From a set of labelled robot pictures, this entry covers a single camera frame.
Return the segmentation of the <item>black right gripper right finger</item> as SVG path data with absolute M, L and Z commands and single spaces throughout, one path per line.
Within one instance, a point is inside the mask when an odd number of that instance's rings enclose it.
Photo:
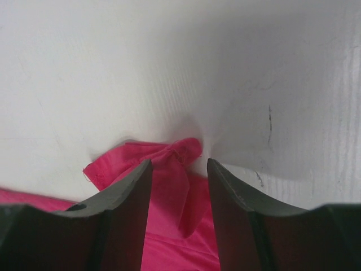
M 360 205 L 305 210 L 207 163 L 222 270 L 359 270 Z

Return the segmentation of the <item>pink t shirt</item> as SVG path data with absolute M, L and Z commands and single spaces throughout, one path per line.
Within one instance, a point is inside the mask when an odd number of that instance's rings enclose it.
M 152 163 L 152 188 L 139 270 L 219 270 L 208 180 L 190 171 L 202 154 L 195 138 L 171 144 L 128 142 L 98 157 L 84 170 L 98 193 L 125 178 L 140 163 Z M 26 204 L 46 212 L 75 205 L 44 196 L 1 191 L 1 206 Z

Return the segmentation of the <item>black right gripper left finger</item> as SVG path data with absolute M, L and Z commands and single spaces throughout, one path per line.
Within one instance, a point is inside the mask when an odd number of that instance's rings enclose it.
M 1 206 L 2 270 L 139 270 L 152 163 L 65 211 Z

